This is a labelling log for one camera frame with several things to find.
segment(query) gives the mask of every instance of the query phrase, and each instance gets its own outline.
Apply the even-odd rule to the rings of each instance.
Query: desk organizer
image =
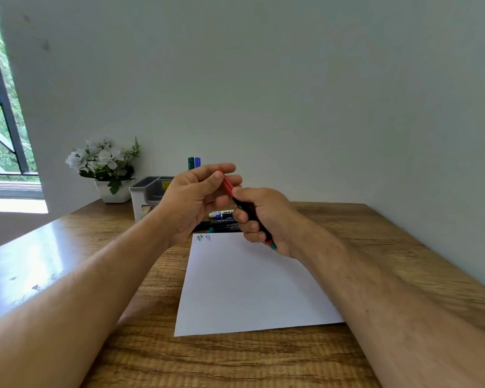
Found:
[[[173,178],[167,176],[146,177],[129,188],[136,222],[158,205]]]

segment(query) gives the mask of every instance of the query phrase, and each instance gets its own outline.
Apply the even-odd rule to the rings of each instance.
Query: flower pot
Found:
[[[97,181],[95,180],[95,185],[97,186],[97,190],[101,195],[101,199],[105,203],[125,203],[131,198],[131,193],[129,191],[129,187],[133,185],[133,181],[135,180],[127,180],[122,181],[122,185],[118,192],[114,195],[110,192],[110,187],[108,186],[108,181]]]

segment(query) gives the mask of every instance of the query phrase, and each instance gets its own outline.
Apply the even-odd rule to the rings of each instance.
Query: potted plant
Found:
[[[140,155],[140,145],[118,149],[107,139],[101,142],[86,141],[86,147],[74,149],[66,163],[81,177],[94,178],[95,185],[105,203],[125,203],[130,198],[133,159]]]

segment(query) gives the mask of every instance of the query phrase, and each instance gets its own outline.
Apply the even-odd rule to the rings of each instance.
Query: wooden tabletop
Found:
[[[363,204],[296,203],[485,331],[485,287]],[[0,247],[0,316],[133,224],[97,201]],[[174,338],[191,237],[162,254],[99,353],[86,387],[379,387],[346,324]]]

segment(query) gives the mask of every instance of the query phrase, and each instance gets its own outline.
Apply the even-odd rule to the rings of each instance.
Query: artificial flower arrangement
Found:
[[[86,141],[85,148],[74,149],[66,163],[76,169],[81,177],[107,181],[112,195],[120,189],[123,181],[132,180],[134,168],[131,164],[140,155],[140,145],[135,143],[129,149],[118,149],[107,139],[101,142]]]

